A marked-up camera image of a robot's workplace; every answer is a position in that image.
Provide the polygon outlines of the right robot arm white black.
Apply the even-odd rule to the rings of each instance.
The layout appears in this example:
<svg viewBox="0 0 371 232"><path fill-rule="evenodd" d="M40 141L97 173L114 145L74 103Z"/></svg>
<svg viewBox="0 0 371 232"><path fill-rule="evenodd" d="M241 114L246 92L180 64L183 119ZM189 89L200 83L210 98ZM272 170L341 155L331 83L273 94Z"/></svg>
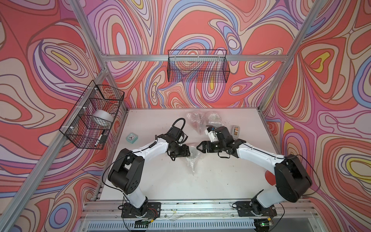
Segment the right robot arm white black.
<svg viewBox="0 0 371 232"><path fill-rule="evenodd" d="M196 147L198 151L217 154L225 152L229 157L250 161L275 176L274 186L261 190L251 199L250 208L256 215L284 201L297 202L313 184L295 155L283 156L256 148L245 140L234 139L224 126L209 126L205 132L210 140L202 141Z"/></svg>

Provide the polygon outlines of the clear bubble wrap sheet top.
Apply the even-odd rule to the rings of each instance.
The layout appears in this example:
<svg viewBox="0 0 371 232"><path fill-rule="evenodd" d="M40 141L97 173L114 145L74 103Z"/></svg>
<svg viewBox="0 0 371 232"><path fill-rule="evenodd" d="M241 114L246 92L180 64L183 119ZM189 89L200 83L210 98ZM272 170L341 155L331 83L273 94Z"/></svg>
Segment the clear bubble wrap sheet top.
<svg viewBox="0 0 371 232"><path fill-rule="evenodd" d="M214 126L214 127L221 127L224 126L221 116L217 112L208 112L205 114L206 117L206 125Z"/></svg>

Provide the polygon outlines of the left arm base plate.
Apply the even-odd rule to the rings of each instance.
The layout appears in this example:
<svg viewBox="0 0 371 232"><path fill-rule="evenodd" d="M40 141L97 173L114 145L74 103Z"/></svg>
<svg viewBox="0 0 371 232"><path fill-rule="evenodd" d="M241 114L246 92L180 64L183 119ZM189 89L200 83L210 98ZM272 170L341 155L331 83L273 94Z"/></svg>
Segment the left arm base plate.
<svg viewBox="0 0 371 232"><path fill-rule="evenodd" d="M120 206L122 218L148 218L157 219L161 214L161 202L145 202L140 208L124 203Z"/></svg>

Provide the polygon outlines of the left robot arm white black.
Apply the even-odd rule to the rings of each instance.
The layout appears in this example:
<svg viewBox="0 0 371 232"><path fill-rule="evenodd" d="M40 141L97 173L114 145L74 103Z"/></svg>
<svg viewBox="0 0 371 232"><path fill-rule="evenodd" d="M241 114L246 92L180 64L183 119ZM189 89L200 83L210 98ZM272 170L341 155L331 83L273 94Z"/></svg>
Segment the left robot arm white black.
<svg viewBox="0 0 371 232"><path fill-rule="evenodd" d="M144 165L151 159L166 154L172 161L190 156L189 146L185 144L188 136L184 133L186 120L178 118L163 134L156 135L153 142L134 150L122 149L110 165L107 180L118 189L135 209L147 207L148 198L139 188Z"/></svg>

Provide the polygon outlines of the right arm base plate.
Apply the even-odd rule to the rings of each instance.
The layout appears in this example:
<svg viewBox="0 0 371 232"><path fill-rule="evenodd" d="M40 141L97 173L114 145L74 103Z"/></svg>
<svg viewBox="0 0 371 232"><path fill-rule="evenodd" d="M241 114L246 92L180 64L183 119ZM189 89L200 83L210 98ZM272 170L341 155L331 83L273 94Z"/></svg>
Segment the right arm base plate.
<svg viewBox="0 0 371 232"><path fill-rule="evenodd" d="M277 212L273 206L262 207L258 202L237 201L232 204L232 208L237 210L240 217L276 217Z"/></svg>

